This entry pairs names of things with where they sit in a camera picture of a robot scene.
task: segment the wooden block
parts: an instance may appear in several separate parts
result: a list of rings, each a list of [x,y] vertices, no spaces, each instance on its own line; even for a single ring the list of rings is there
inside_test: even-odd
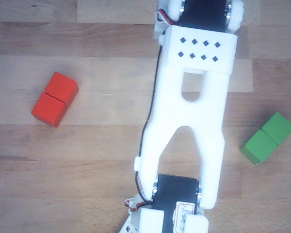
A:
[[[280,113],[275,113],[262,127],[262,130],[278,145],[291,133],[291,123]]]
[[[56,128],[66,111],[67,106],[64,102],[42,93],[31,113],[38,120]]]
[[[249,141],[241,147],[241,152],[254,164],[264,162],[276,149],[277,144],[265,132],[258,130]]]
[[[44,92],[64,102],[69,107],[79,91],[77,82],[63,74],[55,72]]]

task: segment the red wire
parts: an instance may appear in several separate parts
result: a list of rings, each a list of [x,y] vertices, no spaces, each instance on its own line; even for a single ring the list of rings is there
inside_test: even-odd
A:
[[[163,18],[170,24],[170,25],[176,25],[177,23],[174,22],[168,15],[167,13],[163,10],[163,9],[159,9],[157,10],[158,12],[161,13],[161,15],[163,16]]]

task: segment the wooden table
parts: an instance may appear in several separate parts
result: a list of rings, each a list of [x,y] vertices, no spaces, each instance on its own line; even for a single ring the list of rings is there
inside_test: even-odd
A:
[[[262,164],[239,152],[274,112],[291,121],[291,0],[243,0],[210,233],[291,233],[291,135]],[[0,0],[0,233],[117,233],[136,193],[149,109],[157,0]],[[53,129],[30,111],[58,71],[80,92]],[[198,96],[186,75],[183,96]],[[160,171],[198,177],[180,128]]]

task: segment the white plastic part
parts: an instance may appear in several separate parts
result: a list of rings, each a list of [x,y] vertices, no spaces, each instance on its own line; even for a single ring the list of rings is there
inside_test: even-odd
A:
[[[150,200],[160,155],[175,131],[189,126],[201,156],[199,207],[211,209],[217,200],[225,146],[222,121],[237,36],[170,26],[162,41],[152,120],[144,133],[138,168],[140,182]],[[203,85],[199,99],[189,102],[183,98],[181,89],[184,72],[192,71],[203,74]]]
[[[243,20],[243,2],[241,0],[232,1],[232,12],[227,31],[229,33],[235,33],[241,26]]]
[[[163,210],[141,208],[139,233],[162,233]]]
[[[165,12],[168,12],[168,3],[169,0],[159,0],[157,9],[163,9]],[[164,22],[157,21],[157,14],[155,14],[154,39],[158,39],[167,27],[168,26]]]
[[[208,219],[202,214],[187,215],[185,218],[184,233],[207,233]]]
[[[131,224],[131,215],[128,216],[119,233],[138,233],[138,230]]]
[[[168,3],[168,16],[173,21],[178,21],[180,18],[180,8],[181,8],[182,0],[170,0]]]

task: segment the green block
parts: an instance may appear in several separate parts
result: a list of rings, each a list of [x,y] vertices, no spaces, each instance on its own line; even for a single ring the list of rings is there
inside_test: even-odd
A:
[[[265,132],[258,130],[249,141],[241,147],[241,152],[254,164],[264,162],[276,149],[277,143]]]
[[[291,123],[288,122],[280,113],[275,113],[263,125],[262,130],[279,145],[291,133]]]

